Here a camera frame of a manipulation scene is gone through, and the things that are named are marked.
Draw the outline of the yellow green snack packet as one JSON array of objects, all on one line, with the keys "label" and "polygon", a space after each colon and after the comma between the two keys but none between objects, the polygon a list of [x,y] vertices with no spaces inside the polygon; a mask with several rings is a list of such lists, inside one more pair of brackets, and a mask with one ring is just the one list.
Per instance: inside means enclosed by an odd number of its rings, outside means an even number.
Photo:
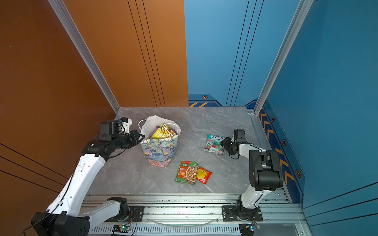
[{"label": "yellow green snack packet", "polygon": [[174,129],[171,129],[166,124],[161,124],[160,126],[157,126],[157,129],[155,133],[152,135],[153,139],[165,139],[165,138],[171,138],[177,135],[176,131]]}]

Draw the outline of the aluminium rail frame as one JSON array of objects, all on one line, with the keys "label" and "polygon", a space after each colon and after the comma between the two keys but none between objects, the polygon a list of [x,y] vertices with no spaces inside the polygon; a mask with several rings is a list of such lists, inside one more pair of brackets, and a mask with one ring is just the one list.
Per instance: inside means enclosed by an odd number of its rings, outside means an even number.
[{"label": "aluminium rail frame", "polygon": [[[238,194],[127,194],[120,195],[128,206],[143,206],[142,223],[161,224],[164,227],[200,225],[205,223],[240,223],[236,217]],[[267,194],[259,203],[260,211],[254,220],[260,226],[292,224],[299,236],[312,235],[299,204],[294,204],[283,189]]]}]

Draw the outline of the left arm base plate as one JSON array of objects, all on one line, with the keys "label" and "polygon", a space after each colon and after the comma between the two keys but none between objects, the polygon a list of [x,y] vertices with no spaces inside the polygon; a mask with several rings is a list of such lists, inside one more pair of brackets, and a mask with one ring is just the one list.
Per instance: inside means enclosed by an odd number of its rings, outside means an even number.
[{"label": "left arm base plate", "polygon": [[144,206],[129,206],[128,214],[125,216],[114,216],[105,222],[141,222],[144,216]]}]

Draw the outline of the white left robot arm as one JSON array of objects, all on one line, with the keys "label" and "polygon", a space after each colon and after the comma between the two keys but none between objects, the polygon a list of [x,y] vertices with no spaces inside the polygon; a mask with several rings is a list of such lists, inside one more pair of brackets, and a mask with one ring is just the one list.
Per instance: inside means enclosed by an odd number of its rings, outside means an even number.
[{"label": "white left robot arm", "polygon": [[84,148],[77,166],[56,199],[45,212],[37,212],[31,225],[39,236],[86,236],[110,218],[120,221],[131,218],[127,200],[111,197],[99,207],[80,215],[84,198],[106,161],[118,149],[129,149],[145,139],[137,130],[111,135],[109,140],[93,140]]}]

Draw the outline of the aluminium corner post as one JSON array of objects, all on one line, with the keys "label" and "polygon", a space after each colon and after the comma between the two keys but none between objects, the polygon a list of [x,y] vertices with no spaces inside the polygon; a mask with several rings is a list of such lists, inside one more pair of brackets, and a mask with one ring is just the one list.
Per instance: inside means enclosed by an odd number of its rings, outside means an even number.
[{"label": "aluminium corner post", "polygon": [[255,115],[260,113],[313,2],[314,0],[301,0],[299,2],[274,63],[258,97],[258,101],[254,108]]},{"label": "aluminium corner post", "polygon": [[95,61],[90,49],[88,48],[83,36],[81,35],[78,27],[76,26],[72,16],[70,15],[64,1],[61,0],[48,0],[50,6],[60,20],[67,34],[69,35],[72,43],[76,47],[78,53],[91,72],[93,78],[97,82],[99,88],[110,104],[111,108],[117,114],[120,105],[115,98],[110,86],[108,85],[103,73],[101,72],[97,62]]}]

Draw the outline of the right circuit board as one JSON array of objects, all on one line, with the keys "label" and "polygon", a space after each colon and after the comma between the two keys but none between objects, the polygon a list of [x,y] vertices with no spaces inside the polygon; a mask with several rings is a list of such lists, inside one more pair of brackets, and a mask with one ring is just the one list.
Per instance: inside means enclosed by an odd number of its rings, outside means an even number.
[{"label": "right circuit board", "polygon": [[258,224],[239,224],[239,232],[241,236],[253,236],[256,230],[260,230]]}]

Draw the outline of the floral paper gift bag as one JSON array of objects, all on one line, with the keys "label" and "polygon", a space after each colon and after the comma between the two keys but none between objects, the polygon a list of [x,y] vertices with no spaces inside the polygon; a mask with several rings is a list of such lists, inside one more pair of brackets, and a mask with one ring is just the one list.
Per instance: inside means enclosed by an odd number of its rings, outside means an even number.
[{"label": "floral paper gift bag", "polygon": [[[177,133],[174,137],[165,139],[153,139],[157,126],[161,124],[168,125]],[[141,142],[144,155],[150,165],[166,168],[173,158],[178,146],[181,128],[177,123],[171,120],[163,119],[159,116],[150,116],[138,123],[140,133],[145,135],[145,139]]]}]

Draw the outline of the right aluminium corner post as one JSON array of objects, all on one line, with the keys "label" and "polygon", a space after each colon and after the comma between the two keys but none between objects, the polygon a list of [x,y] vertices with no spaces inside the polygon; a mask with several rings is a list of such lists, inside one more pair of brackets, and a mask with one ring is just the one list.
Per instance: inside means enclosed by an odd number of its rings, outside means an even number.
[{"label": "right aluminium corner post", "polygon": [[258,101],[254,108],[255,115],[260,113],[313,2],[314,0],[301,0],[299,2],[274,63],[258,97]]}]

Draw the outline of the left aluminium corner post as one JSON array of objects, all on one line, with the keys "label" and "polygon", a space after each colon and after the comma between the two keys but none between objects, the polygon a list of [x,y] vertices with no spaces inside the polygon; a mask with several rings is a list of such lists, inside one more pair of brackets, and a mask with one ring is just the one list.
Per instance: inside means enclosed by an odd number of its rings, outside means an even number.
[{"label": "left aluminium corner post", "polygon": [[111,108],[117,114],[120,105],[115,98],[110,86],[108,85],[103,73],[101,72],[97,62],[95,61],[90,49],[88,48],[83,36],[81,35],[78,27],[76,26],[72,16],[70,15],[64,1],[61,0],[48,0],[50,6],[60,20],[67,34],[69,35],[72,43],[76,47],[78,53],[91,72],[93,78],[97,82],[99,88],[110,104]]}]

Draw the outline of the red snack packet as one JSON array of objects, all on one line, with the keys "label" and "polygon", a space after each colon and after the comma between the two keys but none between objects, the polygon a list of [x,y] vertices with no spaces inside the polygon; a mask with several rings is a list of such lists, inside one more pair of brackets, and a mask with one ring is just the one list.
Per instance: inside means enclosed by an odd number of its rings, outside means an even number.
[{"label": "red snack packet", "polygon": [[199,167],[196,179],[199,182],[206,184],[208,182],[209,178],[211,177],[211,175],[212,175],[212,172],[204,169],[203,167]]}]

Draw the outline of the left green circuit board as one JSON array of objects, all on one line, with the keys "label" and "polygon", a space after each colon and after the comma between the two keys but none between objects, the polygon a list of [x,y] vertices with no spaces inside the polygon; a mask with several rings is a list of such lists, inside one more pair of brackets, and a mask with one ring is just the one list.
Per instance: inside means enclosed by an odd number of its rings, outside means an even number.
[{"label": "left green circuit board", "polygon": [[113,225],[112,234],[128,234],[132,230],[130,225]]}]

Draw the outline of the green noodle snack packet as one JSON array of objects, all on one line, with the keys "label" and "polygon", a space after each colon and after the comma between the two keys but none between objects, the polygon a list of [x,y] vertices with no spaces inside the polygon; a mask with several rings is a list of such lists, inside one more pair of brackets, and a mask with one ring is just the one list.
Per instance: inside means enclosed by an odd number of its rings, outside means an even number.
[{"label": "green noodle snack packet", "polygon": [[200,165],[194,161],[181,161],[175,182],[195,184]]}]

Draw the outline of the teal Fox's cherry candy bag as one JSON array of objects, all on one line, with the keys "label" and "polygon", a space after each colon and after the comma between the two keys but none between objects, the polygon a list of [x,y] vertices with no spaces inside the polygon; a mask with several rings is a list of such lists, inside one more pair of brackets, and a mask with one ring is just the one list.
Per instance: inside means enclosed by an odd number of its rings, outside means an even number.
[{"label": "teal Fox's cherry candy bag", "polygon": [[215,155],[224,155],[224,148],[221,145],[224,139],[225,137],[222,136],[208,134],[204,151]]}]

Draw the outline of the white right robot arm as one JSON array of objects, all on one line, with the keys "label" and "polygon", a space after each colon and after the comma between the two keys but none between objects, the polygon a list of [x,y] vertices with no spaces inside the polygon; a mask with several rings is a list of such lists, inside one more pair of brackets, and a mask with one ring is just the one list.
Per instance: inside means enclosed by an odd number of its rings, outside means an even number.
[{"label": "white right robot arm", "polygon": [[244,130],[234,130],[233,138],[227,137],[220,144],[230,155],[249,160],[250,181],[249,187],[238,197],[235,205],[222,206],[223,221],[261,222],[261,201],[284,184],[278,153],[248,143]]}]

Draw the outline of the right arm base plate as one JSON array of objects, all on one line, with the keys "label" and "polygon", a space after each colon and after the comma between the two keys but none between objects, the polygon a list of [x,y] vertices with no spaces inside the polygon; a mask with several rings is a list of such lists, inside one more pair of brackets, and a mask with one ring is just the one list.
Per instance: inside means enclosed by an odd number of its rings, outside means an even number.
[{"label": "right arm base plate", "polygon": [[248,221],[261,222],[263,221],[260,207],[245,208],[236,205],[225,205],[221,207],[222,219],[225,222],[231,221]]}]

